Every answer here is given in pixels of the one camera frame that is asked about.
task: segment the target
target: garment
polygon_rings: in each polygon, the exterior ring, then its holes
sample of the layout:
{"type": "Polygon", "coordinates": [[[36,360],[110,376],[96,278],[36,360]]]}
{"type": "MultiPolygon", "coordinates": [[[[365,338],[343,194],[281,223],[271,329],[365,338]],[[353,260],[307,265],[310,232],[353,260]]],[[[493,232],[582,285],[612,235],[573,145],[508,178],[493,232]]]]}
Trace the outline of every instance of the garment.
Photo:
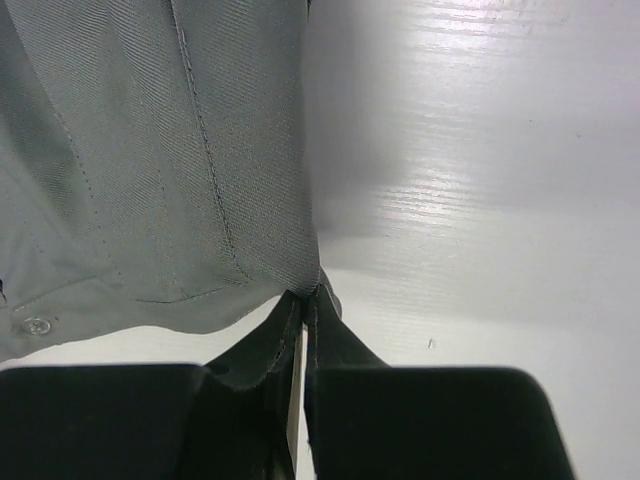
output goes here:
{"type": "Polygon", "coordinates": [[[0,2],[0,361],[204,333],[320,267],[300,0],[0,2]]]}

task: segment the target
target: metal snap button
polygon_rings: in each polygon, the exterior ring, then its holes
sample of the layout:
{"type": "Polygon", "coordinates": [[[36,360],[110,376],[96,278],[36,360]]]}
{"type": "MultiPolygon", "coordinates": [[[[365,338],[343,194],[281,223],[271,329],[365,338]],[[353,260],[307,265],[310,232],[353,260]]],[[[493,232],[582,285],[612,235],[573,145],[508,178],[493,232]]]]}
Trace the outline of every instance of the metal snap button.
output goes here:
{"type": "Polygon", "coordinates": [[[51,322],[38,317],[27,318],[22,322],[22,330],[30,335],[46,335],[51,331],[51,322]]]}

